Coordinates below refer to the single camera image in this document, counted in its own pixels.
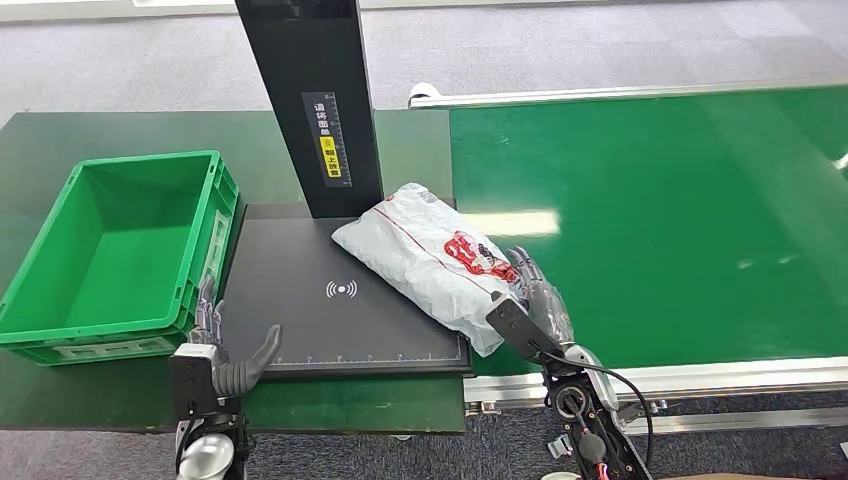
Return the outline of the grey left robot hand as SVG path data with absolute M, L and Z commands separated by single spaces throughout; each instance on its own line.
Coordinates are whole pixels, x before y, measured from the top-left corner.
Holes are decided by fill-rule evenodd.
M 212 385 L 219 397 L 240 397 L 249 392 L 275 359 L 282 345 L 282 326 L 271 325 L 262 346 L 248 359 L 232 362 L 222 336 L 222 311 L 225 302 L 216 301 L 216 280 L 204 276 L 198 291 L 195 324 L 188 332 L 192 352 L 205 354 L 212 363 Z

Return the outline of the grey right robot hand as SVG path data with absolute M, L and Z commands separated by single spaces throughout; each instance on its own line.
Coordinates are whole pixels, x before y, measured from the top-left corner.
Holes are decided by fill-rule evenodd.
M 532 322 L 553 343 L 560 346 L 573 343 L 574 330 L 559 291 L 523 247 L 514 246 L 507 254 L 520 278 L 515 295 Z

